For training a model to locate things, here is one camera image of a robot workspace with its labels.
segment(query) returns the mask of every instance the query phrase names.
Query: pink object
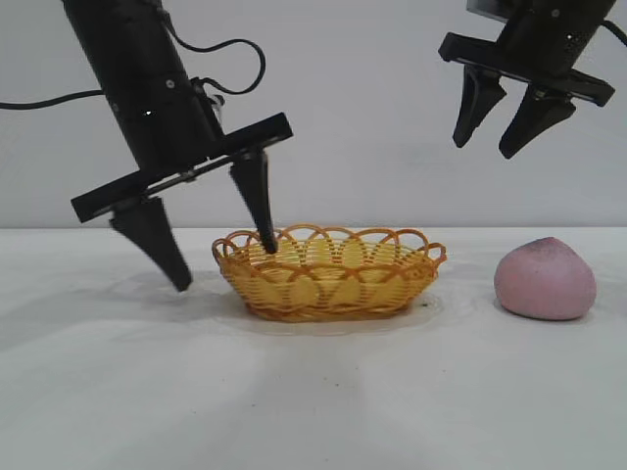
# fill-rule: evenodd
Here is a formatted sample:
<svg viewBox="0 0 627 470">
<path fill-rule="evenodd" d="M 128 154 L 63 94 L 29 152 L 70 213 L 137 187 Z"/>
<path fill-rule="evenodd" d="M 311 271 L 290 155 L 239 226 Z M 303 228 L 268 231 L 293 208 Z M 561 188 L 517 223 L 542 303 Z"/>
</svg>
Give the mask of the pink object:
<svg viewBox="0 0 627 470">
<path fill-rule="evenodd" d="M 524 245 L 504 257 L 494 279 L 507 310 L 543 320 L 584 316 L 597 298 L 590 266 L 557 238 Z"/>
</svg>

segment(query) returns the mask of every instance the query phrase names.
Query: wire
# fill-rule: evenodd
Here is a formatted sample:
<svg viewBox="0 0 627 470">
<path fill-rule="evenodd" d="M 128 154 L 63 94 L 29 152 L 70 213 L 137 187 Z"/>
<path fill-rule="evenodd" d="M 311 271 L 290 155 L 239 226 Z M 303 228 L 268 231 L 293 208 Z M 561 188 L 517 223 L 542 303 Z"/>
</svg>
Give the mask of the wire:
<svg viewBox="0 0 627 470">
<path fill-rule="evenodd" d="M 627 46 L 627 34 L 623 31 L 618 24 L 605 20 L 601 23 L 601 26 L 606 27 L 614 36 L 618 38 L 620 42 Z"/>
<path fill-rule="evenodd" d="M 72 93 L 70 95 L 60 96 L 59 98 L 54 98 L 52 100 L 38 101 L 35 103 L 1 103 L 0 102 L 0 110 L 11 110 L 11 111 L 40 110 L 42 108 L 50 108 L 51 106 L 61 105 L 63 103 L 67 103 L 68 101 L 80 100 L 82 98 L 89 98 L 90 96 L 102 96 L 104 94 L 105 93 L 102 90 L 90 90 L 90 91 L 81 91 L 79 93 Z"/>
<path fill-rule="evenodd" d="M 174 25 L 172 24 L 171 16 L 166 10 L 158 8 L 157 12 L 161 16 L 164 22 L 164 25 L 166 26 L 166 29 L 172 35 L 174 40 L 181 47 L 187 49 L 188 51 L 198 52 L 201 54 L 207 54 L 207 53 L 219 51 L 220 49 L 224 49 L 228 46 L 232 46 L 233 44 L 246 44 L 248 46 L 251 46 L 255 50 L 257 55 L 259 56 L 259 73 L 257 74 L 257 78 L 255 78 L 255 81 L 253 81 L 253 83 L 249 87 L 244 88 L 243 90 L 231 90 L 229 88 L 226 88 L 224 85 L 221 85 L 217 80 L 214 80 L 212 78 L 205 78 L 204 80 L 205 83 L 210 84 L 213 88 L 221 91 L 222 93 L 226 93 L 228 95 L 245 95 L 247 93 L 254 91 L 260 85 L 260 83 L 262 82 L 265 76 L 266 63 L 265 63 L 264 50 L 258 44 L 254 43 L 253 41 L 249 41 L 248 39 L 229 39 L 228 41 L 220 42 L 219 44 L 216 44 L 215 46 L 211 46 L 211 47 L 192 46 L 191 44 L 188 44 L 187 42 L 183 41 L 178 36 L 178 34 L 176 33 L 176 30 L 174 29 Z"/>
</svg>

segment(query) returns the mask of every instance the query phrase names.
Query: woven basket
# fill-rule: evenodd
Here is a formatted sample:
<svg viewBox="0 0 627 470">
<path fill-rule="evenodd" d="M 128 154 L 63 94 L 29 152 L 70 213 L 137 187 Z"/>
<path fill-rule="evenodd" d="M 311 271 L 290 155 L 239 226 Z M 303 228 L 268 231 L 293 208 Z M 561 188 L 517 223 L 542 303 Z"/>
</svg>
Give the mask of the woven basket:
<svg viewBox="0 0 627 470">
<path fill-rule="evenodd" d="M 353 232 L 299 224 L 276 233 L 275 255 L 250 231 L 213 245 L 220 272 L 248 309 L 273 321 L 390 318 L 438 277 L 447 259 L 444 246 L 412 229 Z"/>
</svg>

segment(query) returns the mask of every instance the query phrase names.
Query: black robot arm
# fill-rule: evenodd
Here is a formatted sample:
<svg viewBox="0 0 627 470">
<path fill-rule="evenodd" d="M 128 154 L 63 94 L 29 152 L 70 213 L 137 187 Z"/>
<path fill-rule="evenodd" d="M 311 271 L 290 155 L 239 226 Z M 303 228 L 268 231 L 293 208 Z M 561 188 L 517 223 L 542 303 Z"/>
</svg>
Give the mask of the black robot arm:
<svg viewBox="0 0 627 470">
<path fill-rule="evenodd" d="M 161 0 L 63 1 L 139 167 L 72 200 L 78 218 L 84 222 L 112 212 L 112 227 L 144 251 L 176 289 L 186 290 L 191 273 L 172 236 L 164 205 L 154 195 L 231 165 L 231 177 L 265 249 L 275 252 L 265 148 L 292 136 L 286 116 L 225 134 L 214 109 L 216 101 L 203 87 L 208 82 L 219 84 L 189 78 L 172 37 L 192 46 L 176 35 Z M 252 91 L 261 81 L 265 57 L 258 47 L 257 51 L 262 61 L 258 80 L 231 94 Z"/>
<path fill-rule="evenodd" d="M 486 41 L 449 33 L 440 55 L 464 64 L 463 94 L 454 140 L 463 147 L 505 97 L 502 77 L 528 83 L 501 140 L 508 159 L 575 112 L 573 98 L 602 107 L 614 89 L 573 67 L 616 0 L 468 0 L 468 10 L 506 22 Z"/>
</svg>

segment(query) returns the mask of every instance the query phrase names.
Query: yellow basket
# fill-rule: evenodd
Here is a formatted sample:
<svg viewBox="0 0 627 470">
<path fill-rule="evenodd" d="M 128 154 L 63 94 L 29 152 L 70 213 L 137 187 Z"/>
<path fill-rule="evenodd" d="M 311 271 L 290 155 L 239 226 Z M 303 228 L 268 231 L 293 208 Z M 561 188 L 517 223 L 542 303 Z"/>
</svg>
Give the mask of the yellow basket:
<svg viewBox="0 0 627 470">
<path fill-rule="evenodd" d="M 273 321 L 390 318 L 438 277 L 447 259 L 443 245 L 412 229 L 353 232 L 299 224 L 276 233 L 275 255 L 268 255 L 251 231 L 234 232 L 213 245 L 220 272 L 248 309 Z"/>
</svg>

